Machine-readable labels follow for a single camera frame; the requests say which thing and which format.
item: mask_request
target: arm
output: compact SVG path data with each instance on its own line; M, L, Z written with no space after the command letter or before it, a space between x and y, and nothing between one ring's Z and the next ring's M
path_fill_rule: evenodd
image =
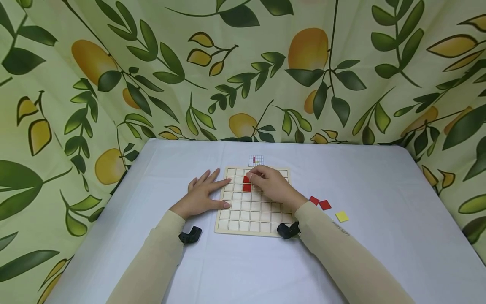
M183 244L179 234L186 219L211 209L229 208L230 204L209 198L211 192L231 179L214 182L219 169L207 170L188 185L188 193L172 206L145 239L142 248L111 292L107 304L160 304L179 265Z
M295 190L276 170L259 165L247 174L266 196L295 211L300 238L351 303L414 303L365 247Z

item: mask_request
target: yellow lemon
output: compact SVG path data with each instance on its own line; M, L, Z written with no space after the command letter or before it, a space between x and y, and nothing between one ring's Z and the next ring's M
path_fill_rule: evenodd
M135 103L135 100L133 100L132 95L130 95L130 92L127 88L123 89L122 95L127 105L131 106L134 109L140 110L140 107Z
M412 124L410 124L402 133L401 136L405 136L405 134L413 129L418 128L417 130L422 130L425 126L425 122L430 122L437 118L439 115L439 111L437 111L436 107L431 107L425 114L417 118Z
M307 96L306 100L305 100L305 103L304 103L304 111L306 113L309 113L309 114L312 114L314 113L314 108L313 108L313 105L314 105L314 97L315 97L315 94L317 93L317 90L313 90L309 96Z
M71 52L79 68L95 85L98 85L98 79L103 73L117 70L113 59L91 41L77 40L72 44Z
M120 158L121 156L120 151L113 148L106 150L98 157L94 165L94 172L100 183L110 185L122 178L125 173L125 166Z
M229 129L236 137L252 136L256 126L255 118L245 113L238 113L229 118Z
M321 29L302 30L292 39L289 48L289 68L322 69L328 61L328 35Z
M444 134L448 135L449 132L451 131L452 127L455 125L455 123L461 119L464 115L468 114L469 112L472 111L472 108L471 107L467 107L465 108L461 113L459 113L459 115L456 116L456 118L454 118L453 121L451 121L445 128L444 128Z

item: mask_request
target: right hand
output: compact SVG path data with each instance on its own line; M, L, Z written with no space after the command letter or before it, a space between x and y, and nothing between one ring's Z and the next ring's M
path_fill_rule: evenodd
M271 200L280 202L294 212L305 204L308 199L294 189L279 171L258 165L246 174L252 184L257 185Z

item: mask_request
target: fabric backdrop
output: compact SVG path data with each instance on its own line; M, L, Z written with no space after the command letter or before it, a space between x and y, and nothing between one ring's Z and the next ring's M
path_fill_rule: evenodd
M150 137L401 145L486 258L484 1L0 0L0 41L3 303L45 301Z

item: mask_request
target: yellow leaf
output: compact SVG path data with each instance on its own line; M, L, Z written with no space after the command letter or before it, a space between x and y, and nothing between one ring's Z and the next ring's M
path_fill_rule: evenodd
M468 24L474 26L477 30L486 33L486 14L482 14L471 18L469 20L463 21L460 24Z
M22 97L17 104L17 125L25 116L36 114L38 112L34 103L27 97Z
M454 181L455 181L455 174L454 173L444 172L444 171L441 171L441 170L438 170L438 171L444 177L444 179L442 180L442 188L447 188L454 183Z
M176 141L176 140L179 139L177 136L175 136L171 132L167 132L167 131L161 132L161 133L159 133L159 135L162 136L165 139L168 139L168 140Z
M178 127L176 127L174 125L166 125L165 127L170 129L172 132L174 132L176 134L179 134L179 135L182 134L181 129L179 129Z
M481 55L482 53L484 52L484 50L480 50L480 51L477 51L477 52L474 52L472 54L469 54L467 55L466 57L454 62L453 64L451 64L450 66L446 67L443 72L449 72L449 71L453 71L453 70L457 70L457 69L460 69L466 65L468 65L469 63L471 63L472 61L474 61L479 55Z
M211 56L200 49L194 49L187 56L187 62L191 62L201 67L206 67L211 62Z
M434 187L435 185L437 185L437 183L439 182L439 180L432 174L432 172L430 172L429 168L427 168L426 166L422 165L422 172L424 173L425 178L429 181L429 184L432 187Z
M442 39L427 50L442 57L454 58L469 52L477 45L478 42L473 37L460 34Z
M188 41L194 41L199 43L200 45L210 48L214 46L214 43L212 42L211 37L209 37L208 34L204 32L197 32L194 35L192 35Z
M49 127L47 120L39 119L30 124L29 146L32 156L42 151L42 149L51 142L51 139L51 128Z
M337 137L337 132L336 131L330 131L330 130L323 130L329 138L335 139Z
M328 140L324 136L322 136L321 134L319 134L319 133L316 133L311 138L311 141L313 141L314 143L328 143Z
M213 64L211 69L209 69L209 76L219 75L219 73L221 73L221 71L223 70L224 66L225 63L223 61L216 62L215 64Z
M37 301L37 304L44 304L44 302L46 301L47 297L49 297L49 295L51 294L51 291L54 289L54 286L56 286L57 281L59 281L59 278L61 278L61 275L63 273L64 272L59 273L54 278L54 280L52 280L52 282L50 282L49 285L47 285L46 289L44 290L44 292L40 296L39 301Z

